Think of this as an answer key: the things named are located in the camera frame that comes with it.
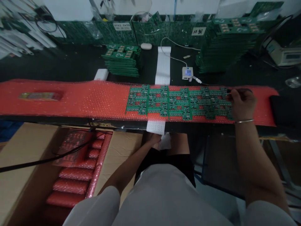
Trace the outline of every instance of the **bangle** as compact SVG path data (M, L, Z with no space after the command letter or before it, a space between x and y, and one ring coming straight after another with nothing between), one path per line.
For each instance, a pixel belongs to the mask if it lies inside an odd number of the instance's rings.
M238 122L234 122L234 124L243 123L243 122L251 122L251 121L254 121L254 119L248 119L248 120L238 121Z

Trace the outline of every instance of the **printed circuit board panel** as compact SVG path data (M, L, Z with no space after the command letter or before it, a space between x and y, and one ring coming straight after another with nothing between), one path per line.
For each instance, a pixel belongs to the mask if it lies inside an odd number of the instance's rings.
M181 88L180 91L170 91L168 86L159 89L151 89L149 85L131 86L126 112L137 111L139 115L157 112L168 119L181 116L184 121L192 120L192 116L205 116L208 120L225 116L233 120L232 104L226 99L227 95L226 87L219 90L201 87L199 90Z

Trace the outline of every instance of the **workbench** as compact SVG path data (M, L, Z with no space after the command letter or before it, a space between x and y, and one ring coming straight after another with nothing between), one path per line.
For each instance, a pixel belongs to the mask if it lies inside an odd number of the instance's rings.
M82 82L93 80L98 69L105 68L101 55L106 52L105 47L88 45L60 45L58 48L45 49L35 52L34 56L23 55L19 57L6 57L0 60L0 81L15 78L35 80L55 80L63 82ZM183 56L192 55L186 59L188 66L195 66L197 51L181 47L172 47L171 56L182 59ZM109 74L108 81L120 83L154 84L157 67L158 48L142 50L144 66L139 78L117 76ZM193 86L196 81L182 80L183 63L171 59L170 85ZM298 115L301 115L301 89L291 89L286 86L285 80L299 74L297 67L276 70L260 59L250 54L244 55L240 61L231 65L227 72L216 74L199 74L194 67L196 75L203 83L235 87L239 85L270 86L280 95L289 96L295 102ZM115 121L98 120L75 117L44 117L44 116L1 116L5 120L39 122L55 125L98 126L122 129L145 130L146 121ZM277 128L258 126L260 136L279 136L285 134L293 140L301 140L301 132ZM194 122L166 122L166 132L199 133L200 135L224 134L234 136L234 126L225 124L194 123Z

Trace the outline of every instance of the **wrapped circuit boards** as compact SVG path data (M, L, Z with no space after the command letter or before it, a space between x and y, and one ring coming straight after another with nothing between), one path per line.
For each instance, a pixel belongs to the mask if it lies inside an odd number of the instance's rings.
M232 104L226 99L227 95L226 87L170 91L168 86L159 89L151 89L149 85L131 86L126 112L137 111L139 115L158 112L161 117L181 116L184 121L192 120L192 116L205 116L208 120L225 116L233 120Z
M256 38L264 33L257 19L213 19L207 25L201 53L196 56L199 73L223 72L255 46Z
M140 47L109 44L107 48L102 57L109 72L114 75L139 77L139 70L143 66Z

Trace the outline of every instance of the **hand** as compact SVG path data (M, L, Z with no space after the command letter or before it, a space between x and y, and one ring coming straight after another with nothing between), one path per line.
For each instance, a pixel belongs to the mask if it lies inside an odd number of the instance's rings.
M236 89L231 90L232 116L235 121L244 121L253 119L254 110L256 108L257 99L250 91L239 93Z
M152 133L148 142L153 146L154 144L157 144L161 141L161 137L162 135Z

